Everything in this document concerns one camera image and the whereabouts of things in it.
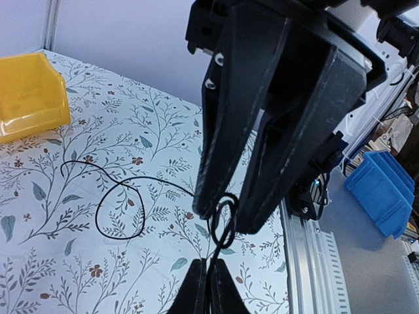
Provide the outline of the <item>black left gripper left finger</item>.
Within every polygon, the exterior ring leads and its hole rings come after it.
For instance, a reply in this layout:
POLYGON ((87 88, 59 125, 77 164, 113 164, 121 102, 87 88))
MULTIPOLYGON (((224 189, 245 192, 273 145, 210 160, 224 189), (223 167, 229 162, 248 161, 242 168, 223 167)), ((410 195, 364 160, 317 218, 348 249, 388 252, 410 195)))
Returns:
POLYGON ((204 313, 206 259, 194 259, 167 314, 204 313))

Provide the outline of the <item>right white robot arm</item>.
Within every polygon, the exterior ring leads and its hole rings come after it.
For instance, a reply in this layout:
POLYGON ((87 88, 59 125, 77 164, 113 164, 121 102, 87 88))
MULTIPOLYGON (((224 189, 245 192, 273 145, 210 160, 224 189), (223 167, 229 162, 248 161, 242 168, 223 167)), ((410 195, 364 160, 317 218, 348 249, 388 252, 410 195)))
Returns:
POLYGON ((398 107, 418 65, 417 1, 195 1, 190 53, 211 61, 202 84, 203 145, 195 214, 232 208, 256 234, 281 201, 317 220, 314 180, 346 165, 398 107))

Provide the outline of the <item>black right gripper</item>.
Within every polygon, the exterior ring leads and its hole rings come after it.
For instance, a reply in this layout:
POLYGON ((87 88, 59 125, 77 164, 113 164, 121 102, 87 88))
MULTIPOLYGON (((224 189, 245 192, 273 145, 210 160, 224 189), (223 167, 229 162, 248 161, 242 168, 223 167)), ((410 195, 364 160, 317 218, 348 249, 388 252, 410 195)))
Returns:
MULTIPOLYGON (((210 218, 238 165, 242 150, 264 103, 276 71, 289 23, 274 9, 302 5, 326 12, 329 28, 341 37, 353 35, 370 9, 359 1, 261 1, 264 5, 233 5, 233 1, 195 1, 186 33, 188 51, 212 55, 202 83, 203 147, 193 211, 210 218)), ((384 58, 364 55, 368 90, 388 77, 384 58)))

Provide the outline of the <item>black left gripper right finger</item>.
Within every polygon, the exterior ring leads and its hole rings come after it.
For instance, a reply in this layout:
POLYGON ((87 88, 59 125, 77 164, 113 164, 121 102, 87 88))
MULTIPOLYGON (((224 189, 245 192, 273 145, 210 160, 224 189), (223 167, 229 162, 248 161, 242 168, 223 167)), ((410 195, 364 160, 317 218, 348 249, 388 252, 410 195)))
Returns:
POLYGON ((224 260, 217 259, 211 272, 211 313, 250 314, 224 260))

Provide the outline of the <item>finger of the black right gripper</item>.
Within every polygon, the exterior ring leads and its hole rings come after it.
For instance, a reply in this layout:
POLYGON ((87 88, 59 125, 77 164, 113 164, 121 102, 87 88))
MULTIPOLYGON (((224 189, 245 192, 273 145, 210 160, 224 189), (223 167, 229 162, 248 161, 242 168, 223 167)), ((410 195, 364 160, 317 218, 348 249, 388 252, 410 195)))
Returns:
POLYGON ((335 164, 342 139, 335 128, 366 87, 363 56, 353 48, 285 49, 240 194, 237 232, 256 234, 282 200, 290 213, 316 218, 308 190, 335 164))

